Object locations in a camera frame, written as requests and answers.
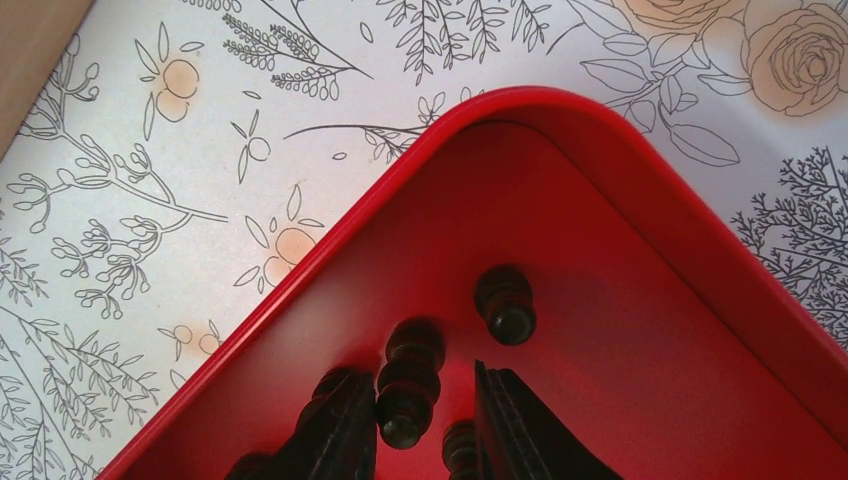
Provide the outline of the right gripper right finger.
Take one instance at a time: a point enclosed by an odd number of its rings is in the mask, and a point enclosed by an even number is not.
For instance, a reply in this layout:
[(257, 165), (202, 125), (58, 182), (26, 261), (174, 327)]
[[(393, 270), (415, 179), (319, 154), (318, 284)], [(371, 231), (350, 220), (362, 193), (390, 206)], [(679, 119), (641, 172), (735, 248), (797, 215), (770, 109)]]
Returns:
[(474, 426), (484, 479), (619, 479), (519, 377), (474, 365)]

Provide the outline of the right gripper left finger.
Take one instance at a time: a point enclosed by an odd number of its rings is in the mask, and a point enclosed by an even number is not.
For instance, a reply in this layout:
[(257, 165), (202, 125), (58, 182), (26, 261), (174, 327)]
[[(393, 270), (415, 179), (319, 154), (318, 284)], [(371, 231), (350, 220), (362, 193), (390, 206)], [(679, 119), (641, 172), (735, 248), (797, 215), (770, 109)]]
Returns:
[(228, 479), (374, 479), (374, 375), (330, 370), (301, 410), (290, 438), (273, 452), (239, 458)]

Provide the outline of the dark chess pawn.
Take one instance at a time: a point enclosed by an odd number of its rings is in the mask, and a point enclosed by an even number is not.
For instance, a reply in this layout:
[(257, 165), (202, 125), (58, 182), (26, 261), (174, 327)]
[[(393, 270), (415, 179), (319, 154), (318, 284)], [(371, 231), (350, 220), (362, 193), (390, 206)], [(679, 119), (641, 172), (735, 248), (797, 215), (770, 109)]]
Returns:
[(376, 421), (385, 444), (406, 450), (431, 425), (441, 394), (446, 341), (433, 319), (414, 317), (396, 325), (384, 353), (386, 363), (377, 377)]
[(449, 480), (478, 480), (478, 450), (472, 419), (459, 420), (448, 427), (442, 441), (442, 462)]

